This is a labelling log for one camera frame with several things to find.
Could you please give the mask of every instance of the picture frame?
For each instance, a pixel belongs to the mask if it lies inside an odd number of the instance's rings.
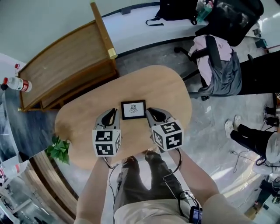
[[[123,120],[146,118],[145,100],[124,101],[121,107]]]

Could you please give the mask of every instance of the chair wheel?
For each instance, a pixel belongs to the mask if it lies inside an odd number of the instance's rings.
[[[180,51],[181,51],[181,50],[180,50],[179,47],[175,47],[175,48],[174,48],[174,52],[175,52],[175,53],[179,53]]]
[[[210,98],[209,96],[202,96],[202,97],[201,97],[201,100],[202,100],[202,101],[206,101],[206,100],[208,100],[209,98]]]

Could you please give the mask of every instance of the black backpack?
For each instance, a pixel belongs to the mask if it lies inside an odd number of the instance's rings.
[[[197,0],[160,0],[160,10],[155,18],[147,20],[146,24],[148,26],[164,26],[163,23],[149,25],[148,21],[189,19],[193,25],[196,25],[196,5]]]

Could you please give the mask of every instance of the black pants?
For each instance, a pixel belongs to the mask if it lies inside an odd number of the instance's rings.
[[[115,197],[114,212],[120,207],[148,200],[175,199],[170,189],[163,181],[163,176],[171,174],[161,156],[155,152],[148,151],[146,161],[148,162],[152,175],[151,189],[148,190],[141,181],[138,161],[135,157],[130,157],[122,165],[122,171],[118,177],[118,188]],[[174,175],[166,178],[172,191],[176,196],[182,192],[182,187]]]
[[[250,129],[244,125],[239,125],[237,131],[231,132],[231,138],[243,147],[254,151],[266,159],[266,147],[268,139],[273,134],[270,131],[259,131]]]

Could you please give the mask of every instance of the sneaker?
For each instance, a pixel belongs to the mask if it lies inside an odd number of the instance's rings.
[[[234,130],[234,129],[233,129],[232,121],[227,120],[227,122],[224,124],[224,128],[225,128],[225,130],[226,130],[226,136],[227,136],[227,138],[231,138],[231,132]]]
[[[234,130],[237,130],[237,128],[239,127],[240,124],[241,124],[241,116],[236,115],[234,117],[234,123],[233,123]]]

